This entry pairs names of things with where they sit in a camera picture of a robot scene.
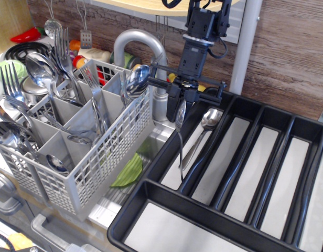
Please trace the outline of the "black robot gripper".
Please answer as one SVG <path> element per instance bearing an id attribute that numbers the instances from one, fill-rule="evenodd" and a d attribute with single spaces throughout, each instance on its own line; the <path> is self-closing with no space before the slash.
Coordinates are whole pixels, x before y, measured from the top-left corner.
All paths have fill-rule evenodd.
<path id="1" fill-rule="evenodd" d="M 197 101 L 210 103 L 214 106 L 220 105 L 222 93 L 226 87 L 225 82 L 218 82 L 201 75 L 208 54 L 218 59 L 223 57 L 222 55 L 215 55 L 211 51 L 213 45 L 213 42 L 203 39 L 186 39 L 177 69 L 158 65 L 156 63 L 151 65 L 152 72 L 163 70 L 168 73 L 174 73 L 177 76 L 172 83 L 156 77 L 149 77 L 147 81 L 149 85 L 163 88 L 168 93 L 166 116 L 170 122 L 175 122 L 180 101 L 182 122 L 185 121 L 186 115 Z M 198 86 L 200 82 L 214 85 L 216 87 L 215 92 L 209 94 L 199 91 Z"/>

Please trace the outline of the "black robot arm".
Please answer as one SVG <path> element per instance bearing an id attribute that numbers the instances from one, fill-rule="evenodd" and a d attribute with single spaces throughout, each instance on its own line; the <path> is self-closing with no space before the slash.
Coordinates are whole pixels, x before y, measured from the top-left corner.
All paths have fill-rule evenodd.
<path id="1" fill-rule="evenodd" d="M 188 112 L 194 102 L 205 101 L 218 106 L 226 84 L 202 76 L 204 63 L 208 55 L 221 59 L 224 55 L 216 55 L 211 47 L 222 42 L 230 27 L 229 13 L 231 1 L 221 1 L 219 11 L 208 10 L 208 4 L 200 6 L 199 1 L 190 1 L 183 35 L 185 45 L 178 68 L 162 65 L 162 56 L 158 54 L 153 61 L 152 75 L 148 84 L 163 88 L 168 93 L 166 117 L 175 122 L 180 105 L 186 105 Z"/>

